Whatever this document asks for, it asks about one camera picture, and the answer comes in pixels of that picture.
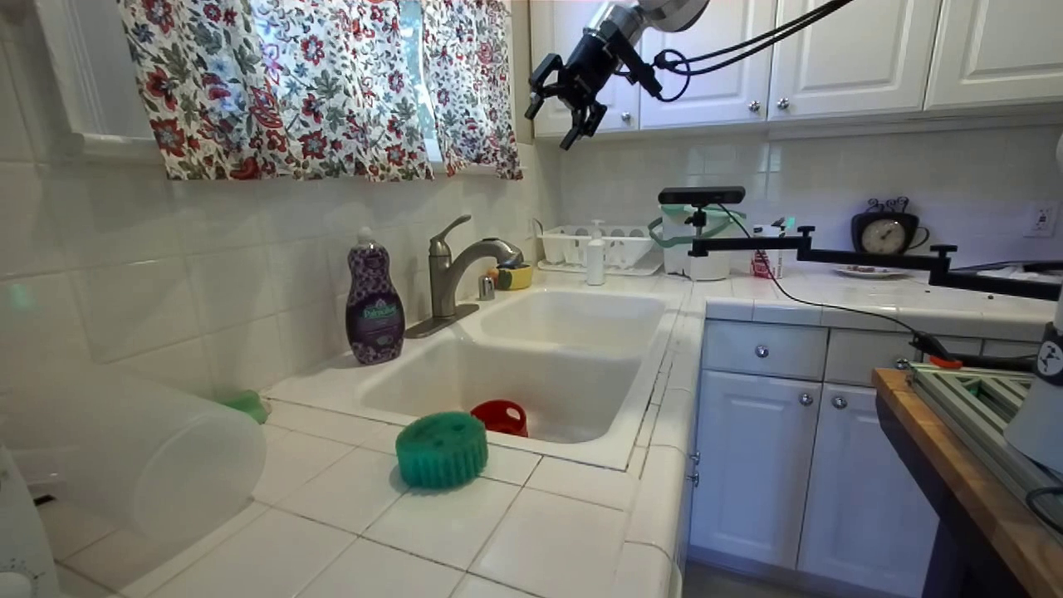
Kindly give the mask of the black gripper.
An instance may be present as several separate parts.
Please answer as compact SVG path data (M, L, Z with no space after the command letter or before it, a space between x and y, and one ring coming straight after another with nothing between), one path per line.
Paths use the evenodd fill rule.
M558 52L550 52L530 73L532 97L524 120L535 120L541 104L558 93L571 106L571 126L561 137L561 147L571 149L582 137L593 137L601 126L604 106L598 104L598 89L615 75L619 67L624 67L638 85L658 93L661 82L656 68L634 50L640 34L656 26L658 16L661 9L650 0L604 0L565 62Z

